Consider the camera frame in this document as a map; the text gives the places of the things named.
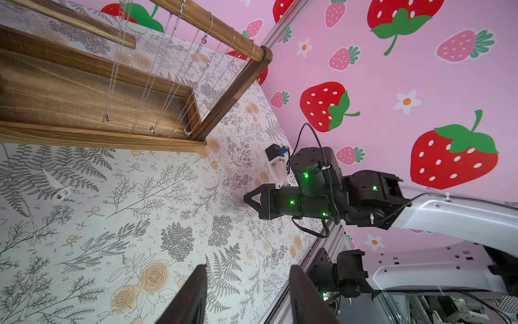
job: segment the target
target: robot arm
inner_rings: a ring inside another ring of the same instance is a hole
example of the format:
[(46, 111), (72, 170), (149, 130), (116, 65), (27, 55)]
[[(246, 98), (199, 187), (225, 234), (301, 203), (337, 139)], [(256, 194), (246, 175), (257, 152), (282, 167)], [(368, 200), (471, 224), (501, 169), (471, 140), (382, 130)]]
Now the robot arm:
[[(342, 176), (329, 147), (303, 148), (289, 164), (298, 187), (264, 184), (244, 196), (261, 219), (291, 215), (359, 227), (391, 226), (460, 238), (518, 257), (518, 208), (450, 195), (371, 170)], [(260, 194), (261, 203), (252, 200)]]
[(504, 202), (450, 196), (409, 181), (399, 187), (406, 198), (422, 196), (402, 210), (392, 222), (393, 227), (460, 238), (518, 257), (518, 210), (515, 208)]

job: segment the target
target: silver chain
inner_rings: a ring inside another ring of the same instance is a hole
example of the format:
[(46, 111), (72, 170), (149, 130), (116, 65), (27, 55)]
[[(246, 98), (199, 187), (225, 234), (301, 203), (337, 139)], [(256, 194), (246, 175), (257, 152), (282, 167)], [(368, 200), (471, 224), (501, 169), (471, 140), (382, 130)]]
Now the silver chain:
[[(220, 65), (220, 63), (223, 61), (223, 58), (225, 57), (226, 52), (227, 52), (227, 51), (232, 47), (232, 45), (234, 44), (234, 41), (235, 41), (235, 40), (236, 40), (236, 30), (234, 30), (234, 36), (232, 37), (232, 42), (230, 43), (230, 45), (228, 45), (227, 49), (225, 50), (225, 53), (223, 53), (223, 54), (221, 55), (221, 58), (220, 58), (220, 60), (219, 60), (218, 64), (216, 65), (216, 67), (215, 67), (215, 68), (214, 68), (214, 70), (212, 71), (212, 74), (206, 78), (206, 82), (205, 82), (205, 83), (208, 83), (208, 82), (209, 82), (209, 79), (212, 77), (212, 75), (214, 75), (214, 73), (216, 72), (216, 69), (218, 68), (218, 66)], [(223, 76), (225, 75), (225, 73), (228, 71), (229, 67), (230, 67), (230, 62), (227, 64), (227, 66), (226, 66), (225, 70), (224, 70), (224, 71), (223, 71), (223, 73), (220, 75), (220, 77), (216, 80), (216, 82), (214, 83), (214, 86), (216, 86), (216, 85), (221, 81), (221, 78), (223, 78)], [(193, 116), (189, 119), (189, 121), (187, 122), (187, 125), (191, 123), (191, 121), (192, 121), (192, 119), (194, 118), (194, 116), (195, 116), (195, 115), (193, 115)], [(190, 131), (190, 132), (188, 132), (188, 131), (187, 131), (187, 126), (185, 126), (185, 127), (183, 128), (184, 133), (185, 133), (187, 136), (190, 136), (190, 135), (192, 134), (192, 132), (194, 131), (194, 129), (195, 129), (195, 128), (196, 128), (196, 127), (201, 123), (201, 121), (202, 121), (202, 119), (198, 120), (198, 122), (196, 123), (196, 125), (194, 125), (193, 127), (191, 127), (191, 131)]]
[[(178, 81), (184, 81), (184, 80), (185, 80), (185, 76), (186, 76), (187, 72), (189, 71), (189, 69), (191, 68), (191, 66), (192, 66), (192, 64), (193, 64), (193, 62), (194, 62), (194, 60), (198, 57), (198, 55), (199, 55), (199, 53), (200, 53), (200, 51), (201, 51), (201, 49), (202, 49), (202, 46), (203, 46), (204, 44), (206, 44), (206, 43), (207, 43), (207, 37), (208, 37), (208, 35), (209, 35), (209, 33), (210, 33), (211, 29), (212, 29), (212, 25), (213, 25), (213, 23), (214, 23), (214, 16), (212, 15), (212, 13), (210, 13), (210, 25), (209, 25), (209, 30), (208, 30), (208, 31), (205, 33), (205, 35), (202, 37), (202, 41), (200, 42), (200, 44), (198, 45), (198, 48), (196, 49), (196, 52), (195, 52), (195, 53), (194, 53), (194, 55), (192, 56), (192, 60), (191, 60), (191, 62), (189, 63), (189, 66), (187, 67), (187, 69), (185, 69), (185, 72), (183, 73), (182, 78), (181, 78), (181, 79), (179, 79)], [(178, 89), (180, 88), (180, 86), (181, 86), (181, 84), (180, 84), (180, 83), (178, 83), (178, 85), (177, 85), (177, 87), (176, 87), (176, 89), (175, 89), (175, 92), (172, 94), (172, 96), (170, 97), (170, 99), (169, 99), (170, 92), (169, 92), (169, 94), (167, 95), (166, 101), (164, 102), (164, 106), (162, 107), (162, 112), (160, 113), (160, 116), (159, 116), (159, 118), (157, 119), (157, 121), (156, 121), (155, 125), (151, 127), (151, 131), (153, 132), (153, 134), (157, 134), (157, 130), (156, 130), (156, 128), (158, 127), (158, 124), (160, 123), (160, 121), (161, 121), (161, 120), (162, 120), (162, 118), (164, 117), (164, 114), (165, 114), (165, 112), (167, 111), (167, 108), (169, 108), (169, 105), (171, 104), (171, 102), (172, 102), (173, 98), (175, 97), (176, 93), (178, 92)], [(182, 113), (183, 113), (183, 110), (182, 110), (182, 112), (180, 113), (180, 115), (178, 116), (178, 118), (177, 118), (177, 120), (176, 120), (175, 128), (177, 127), (178, 123), (180, 122), (180, 120), (181, 120), (181, 118), (182, 118), (182, 117), (181, 117)]]
[[(171, 35), (169, 37), (169, 42), (170, 43), (171, 43), (173, 35), (176, 32), (176, 29), (178, 28), (178, 24), (180, 23), (180, 20), (182, 19), (183, 9), (185, 7), (185, 1), (186, 0), (182, 0), (182, 5), (180, 7), (180, 14), (176, 17), (175, 27), (173, 28), (172, 33), (171, 33)], [(164, 62), (167, 50), (166, 49), (162, 49), (162, 45), (163, 45), (163, 42), (164, 42), (165, 32), (166, 32), (167, 27), (169, 26), (169, 22), (171, 20), (171, 16), (172, 16), (172, 13), (169, 14), (169, 19), (167, 19), (167, 23), (166, 23), (166, 26), (164, 28), (164, 33), (162, 34), (162, 38), (160, 39), (160, 43), (159, 43), (159, 46), (158, 46), (158, 49), (157, 49), (157, 53), (156, 53), (155, 59), (153, 60), (153, 65), (151, 67), (151, 73), (148, 76), (148, 81), (146, 82), (146, 87), (144, 88), (144, 92), (142, 93), (142, 98), (140, 99), (140, 107), (137, 110), (137, 116), (135, 117), (135, 120), (133, 121), (132, 128), (131, 128), (131, 130), (129, 132), (130, 134), (133, 134), (133, 132), (135, 131), (135, 127), (137, 126), (137, 123), (140, 120), (140, 117), (142, 116), (142, 113), (143, 113), (143, 111), (144, 111), (144, 109), (146, 107), (146, 102), (147, 102), (149, 94), (151, 93), (151, 90), (153, 88), (153, 84), (155, 83), (156, 74), (153, 75), (153, 80), (151, 81), (151, 85), (149, 86), (148, 93), (146, 94), (146, 90), (148, 89), (148, 83), (149, 83), (149, 80), (151, 78), (151, 74), (153, 73), (153, 69), (154, 69), (154, 66), (155, 66), (156, 59), (160, 56), (160, 54), (162, 52), (163, 52), (162, 53), (162, 57), (159, 60), (159, 65), (156, 68), (156, 73), (159, 72), (160, 68), (162, 67), (162, 63)]]
[[(121, 2), (123, 4), (125, 4), (125, 7), (127, 8), (128, 1), (122, 0)], [(124, 40), (126, 38), (126, 33), (123, 32), (123, 30), (126, 30), (128, 20), (125, 20), (124, 17), (125, 17), (125, 15), (127, 15), (128, 17), (130, 16), (132, 7), (133, 7), (133, 0), (129, 0), (128, 12), (124, 11), (123, 6), (121, 6), (121, 8), (119, 9), (119, 15), (117, 16), (117, 18), (119, 20), (118, 24), (117, 24), (117, 29), (118, 29), (119, 33), (117, 36), (117, 46), (115, 48), (115, 55), (117, 55), (117, 52), (119, 52), (120, 49), (122, 48), (122, 44), (124, 43)], [(106, 99), (106, 105), (104, 107), (103, 122), (111, 120), (110, 108), (111, 108), (111, 102), (113, 99), (113, 93), (115, 91), (115, 84), (117, 83), (117, 74), (119, 73), (119, 65), (120, 65), (119, 60), (117, 59), (117, 57), (115, 57), (113, 66), (111, 67), (110, 84), (108, 86), (108, 98)]]
[[(250, 53), (250, 56), (248, 57), (248, 59), (246, 60), (246, 62), (248, 62), (249, 60), (251, 60), (251, 57), (252, 57), (252, 55), (254, 54), (254, 51), (255, 51), (255, 43), (253, 43), (252, 52)], [(216, 86), (216, 85), (218, 84), (218, 82), (221, 80), (221, 78), (223, 77), (223, 75), (225, 74), (225, 72), (228, 70), (229, 66), (230, 66), (230, 62), (227, 64), (227, 67), (226, 67), (225, 71), (223, 71), (223, 73), (220, 75), (219, 79), (214, 83), (214, 86)], [(236, 77), (235, 77), (234, 79), (229, 80), (229, 81), (227, 82), (226, 86), (224, 86), (223, 88), (224, 88), (224, 89), (228, 88), (228, 86), (230, 85), (230, 83), (231, 83), (231, 82), (233, 82), (236, 78), (237, 78), (237, 75), (236, 75)], [(203, 118), (205, 118), (205, 117), (209, 114), (209, 112), (210, 112), (210, 111), (209, 111), (209, 110), (207, 110), (207, 112), (205, 113), (205, 115), (203, 116)], [(191, 131), (190, 131), (190, 132), (187, 132), (186, 127), (185, 127), (185, 128), (184, 128), (185, 134), (186, 134), (187, 136), (191, 135), (191, 134), (192, 134), (192, 132), (194, 131), (194, 129), (195, 129), (195, 128), (196, 128), (196, 127), (197, 127), (197, 126), (202, 122), (203, 118), (200, 118), (200, 120), (198, 120), (198, 122), (196, 123), (196, 125), (194, 125), (193, 127), (191, 127)]]

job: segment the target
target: wooden rod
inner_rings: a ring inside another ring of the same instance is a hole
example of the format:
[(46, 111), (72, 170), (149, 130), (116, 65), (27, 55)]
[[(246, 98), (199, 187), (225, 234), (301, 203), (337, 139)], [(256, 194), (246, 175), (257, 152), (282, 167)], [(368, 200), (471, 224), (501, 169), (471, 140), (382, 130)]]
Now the wooden rod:
[(4, 82), (2, 81), (2, 75), (0, 74), (0, 94), (4, 94), (5, 93), (5, 85), (4, 85)]
[[(151, 0), (155, 4), (160, 7), (166, 9), (170, 13), (175, 16), (180, 14), (180, 7), (182, 5), (182, 0)], [(209, 31), (211, 15), (210, 12), (206, 11), (201, 6), (197, 5), (192, 0), (185, 1), (185, 7), (183, 9), (182, 20), (185, 20), (189, 24), (195, 26), (201, 31), (207, 32)], [(263, 50), (259, 47), (259, 45), (255, 45), (248, 38), (241, 35), (240, 32), (236, 31), (236, 39), (232, 44), (232, 48), (241, 54), (250, 57), (256, 62), (260, 62), (263, 59)], [(209, 32), (209, 35), (214, 37), (215, 39), (225, 43), (226, 45), (230, 45), (232, 43), (232, 39), (234, 37), (234, 29), (229, 25), (225, 24), (220, 19), (214, 17), (212, 28)]]
[[(87, 31), (102, 38), (118, 42), (119, 30), (104, 22), (85, 16), (75, 10), (62, 6), (52, 0), (9, 0), (12, 3), (39, 12), (50, 18), (57, 19), (81, 30)], [(135, 49), (137, 40), (133, 35), (124, 33), (122, 45)]]
[(261, 46), (264, 57), (260, 62), (250, 60), (241, 73), (223, 93), (214, 108), (205, 117), (201, 125), (193, 127), (194, 130), (189, 137), (190, 140), (201, 141), (216, 127), (226, 113), (234, 106), (241, 96), (248, 90), (254, 81), (261, 75), (270, 64), (273, 54), (266, 46)]

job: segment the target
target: wooden frame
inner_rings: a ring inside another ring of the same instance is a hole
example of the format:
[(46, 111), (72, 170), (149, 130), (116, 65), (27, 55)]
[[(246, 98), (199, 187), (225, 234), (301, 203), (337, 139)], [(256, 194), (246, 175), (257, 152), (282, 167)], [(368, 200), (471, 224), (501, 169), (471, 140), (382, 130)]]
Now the wooden frame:
[[(79, 71), (107, 77), (111, 75), (113, 62), (86, 52), (46, 41), (40, 37), (0, 25), (0, 49), (28, 57), (70, 67)], [(149, 74), (138, 69), (120, 65), (118, 80), (144, 88)], [(167, 94), (178, 84), (157, 77), (153, 89)], [(176, 96), (193, 103), (188, 111), (189, 119), (198, 122), (199, 114), (192, 88), (179, 85)], [(119, 149), (154, 149), (166, 151), (200, 152), (206, 146), (204, 139), (193, 141), (180, 138), (165, 138), (138, 134), (125, 134), (70, 127), (0, 121), (0, 142), (50, 144), (86, 147), (109, 147)]]
[[(56, 20), (62, 21), (94, 35), (100, 36), (102, 38), (118, 42), (119, 40), (119, 31), (117, 28), (114, 28), (108, 24), (105, 24), (102, 21), (95, 20), (88, 16), (82, 15), (77, 11), (74, 11), (70, 8), (60, 5), (52, 0), (9, 0), (12, 3), (15, 3), (19, 6), (28, 8), (32, 11), (41, 13), (50, 18), (54, 18)], [(130, 35), (128, 33), (124, 33), (121, 35), (123, 40), (122, 45), (129, 47), (131, 49), (135, 49), (137, 45), (137, 40), (135, 36)]]
[[(77, 12), (65, 7), (59, 8), (51, 0), (10, 0), (29, 9), (41, 12), (49, 17), (72, 24), (78, 28), (94, 33), (106, 39), (113, 40), (113, 31), (108, 35), (100, 32), (96, 28), (98, 21), (91, 22), (85, 17), (77, 17)], [(155, 4), (163, 7), (169, 12), (179, 15), (182, 0), (152, 0)], [(146, 135), (130, 135), (122, 133), (104, 132), (100, 130), (77, 130), (72, 128), (55, 127), (49, 125), (36, 125), (27, 123), (0, 122), (0, 141), (12, 143), (37, 143), (52, 145), (71, 145), (71, 146), (90, 146), (90, 147), (112, 147), (112, 148), (133, 148), (141, 149), (143, 144), (146, 147), (157, 150), (176, 150), (199, 152), (205, 146), (205, 138), (221, 121), (226, 113), (241, 98), (246, 90), (254, 83), (259, 75), (266, 69), (272, 61), (272, 52), (264, 46), (257, 46), (250, 39), (245, 38), (241, 33), (226, 25), (217, 17), (192, 0), (185, 0), (182, 11), (182, 19), (196, 28), (208, 33), (215, 39), (231, 46), (241, 54), (250, 57), (250, 61), (236, 77), (234, 82), (228, 87), (214, 108), (201, 121), (194, 96), (189, 99), (188, 111), (191, 135), (188, 139), (163, 138)], [(48, 42), (39, 37), (16, 31), (8, 27), (0, 27), (0, 48), (15, 51), (34, 58), (71, 67), (80, 71), (96, 74), (99, 76), (109, 76), (113, 62), (98, 58), (94, 55), (81, 52), (79, 50), (62, 46), (57, 43)], [(137, 69), (121, 65), (118, 80), (129, 84), (145, 87), (149, 74)], [(154, 91), (168, 91), (171, 81), (157, 77), (153, 85)], [(180, 97), (190, 96), (193, 89), (187, 86), (180, 86), (177, 95)]]

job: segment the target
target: pink wallpaper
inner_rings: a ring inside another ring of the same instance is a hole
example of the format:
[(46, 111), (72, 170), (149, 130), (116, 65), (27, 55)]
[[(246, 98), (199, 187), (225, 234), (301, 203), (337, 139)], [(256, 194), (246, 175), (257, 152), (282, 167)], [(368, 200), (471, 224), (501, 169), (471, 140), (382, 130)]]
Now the pink wallpaper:
[[(103, 12), (112, 10), (113, 13), (118, 12), (118, 1), (117, 0), (73, 0), (75, 3), (90, 7), (92, 9), (96, 9), (101, 11), (108, 5), (112, 5), (111, 7), (106, 8)], [(270, 30), (275, 25), (276, 21), (279, 19), (274, 18), (274, 12), (277, 15), (281, 15), (284, 13), (293, 0), (196, 0), (195, 2), (206, 10), (212, 12), (214, 16), (223, 20), (226, 24), (233, 27), (237, 33), (242, 34), (246, 32), (249, 37), (253, 38), (257, 44), (260, 44), (263, 39), (268, 35)], [(156, 13), (153, 15), (155, 4), (149, 0), (134, 0), (134, 4), (142, 6), (146, 12), (143, 12), (142, 8), (136, 8), (135, 6), (130, 12), (130, 16), (136, 17), (137, 11), (140, 10), (140, 13), (144, 15), (149, 15), (150, 18), (158, 22), (151, 22), (146, 25), (146, 27), (154, 28), (158, 30), (161, 28), (165, 28), (167, 24), (167, 20), (169, 18), (169, 13), (163, 9), (158, 8)], [(174, 25), (175, 25), (176, 17), (173, 16), (169, 23), (169, 26), (166, 29), (166, 34), (171, 34)], [(185, 22), (181, 22), (175, 36), (192, 41), (193, 37), (196, 33), (196, 29)], [(200, 33), (197, 38), (197, 42), (199, 42), (202, 38), (203, 34)], [(215, 49), (218, 46), (218, 41), (213, 38), (209, 38), (207, 42), (207, 46)], [(221, 46), (219, 48), (220, 51), (224, 51), (226, 46)]]
[[(518, 201), (517, 10), (504, 0), (312, 1), (274, 47), (262, 87), (290, 143), (311, 122), (343, 174)], [(301, 146), (313, 145), (304, 132)]]

